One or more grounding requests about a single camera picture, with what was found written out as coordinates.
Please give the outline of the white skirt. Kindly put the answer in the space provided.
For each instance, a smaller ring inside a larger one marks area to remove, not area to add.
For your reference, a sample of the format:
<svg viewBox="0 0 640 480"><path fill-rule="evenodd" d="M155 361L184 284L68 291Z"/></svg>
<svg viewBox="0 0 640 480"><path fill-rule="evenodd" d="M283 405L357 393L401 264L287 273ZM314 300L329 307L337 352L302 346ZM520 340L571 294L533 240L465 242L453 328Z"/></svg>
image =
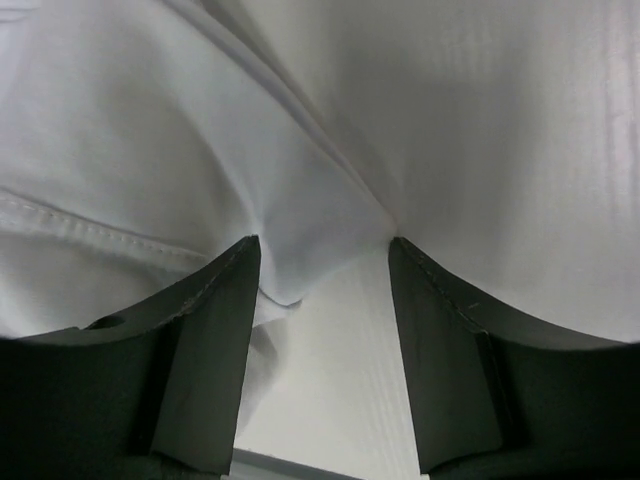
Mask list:
<svg viewBox="0 0 640 480"><path fill-rule="evenodd" d="M85 327L251 234L261 323L398 235L636 341L638 3L2 3L3 336Z"/></svg>

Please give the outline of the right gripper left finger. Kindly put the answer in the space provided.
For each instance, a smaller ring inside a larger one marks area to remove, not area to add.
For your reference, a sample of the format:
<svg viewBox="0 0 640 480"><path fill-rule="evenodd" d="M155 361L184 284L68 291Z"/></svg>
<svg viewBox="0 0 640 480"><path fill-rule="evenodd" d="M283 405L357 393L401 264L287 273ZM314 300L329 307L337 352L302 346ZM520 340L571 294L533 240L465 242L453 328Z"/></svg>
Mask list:
<svg viewBox="0 0 640 480"><path fill-rule="evenodd" d="M3 340L2 477L226 476L260 262L248 236L85 329Z"/></svg>

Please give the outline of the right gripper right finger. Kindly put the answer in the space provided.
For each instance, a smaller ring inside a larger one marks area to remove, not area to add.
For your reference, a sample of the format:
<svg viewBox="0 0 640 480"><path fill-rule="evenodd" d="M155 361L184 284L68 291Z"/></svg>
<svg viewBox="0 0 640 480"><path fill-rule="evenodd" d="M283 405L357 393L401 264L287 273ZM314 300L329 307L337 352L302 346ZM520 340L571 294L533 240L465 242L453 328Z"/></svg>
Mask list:
<svg viewBox="0 0 640 480"><path fill-rule="evenodd" d="M528 315L403 238L388 264L423 474L638 477L637 344Z"/></svg>

